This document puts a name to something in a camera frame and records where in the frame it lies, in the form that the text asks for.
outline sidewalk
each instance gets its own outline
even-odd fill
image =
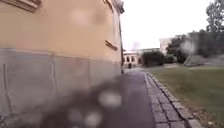
[[[51,113],[6,118],[0,128],[155,128],[143,73],[122,75],[77,97]]]
[[[203,128],[151,74],[129,72],[51,113],[0,117],[0,128]]]

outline stone base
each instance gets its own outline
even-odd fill
[[[51,106],[120,74],[120,63],[1,49],[0,115]]]

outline lawn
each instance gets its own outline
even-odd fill
[[[224,128],[224,68],[155,68],[150,72],[202,122]]]

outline building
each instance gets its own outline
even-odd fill
[[[159,48],[149,48],[149,49],[139,49],[139,50],[132,50],[132,51],[124,51],[123,52],[123,67],[129,68],[131,67],[139,67],[142,64],[141,55],[144,52],[154,52],[159,51]]]
[[[160,51],[166,55],[167,54],[167,50],[166,48],[168,47],[168,45],[171,43],[171,38],[166,38],[166,39],[160,39]]]
[[[0,0],[0,115],[121,74],[119,0]]]
[[[141,56],[137,51],[125,51],[123,52],[124,68],[140,66]]]

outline sky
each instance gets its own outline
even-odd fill
[[[211,0],[123,0],[121,15],[126,50],[159,48],[159,39],[206,29]]]

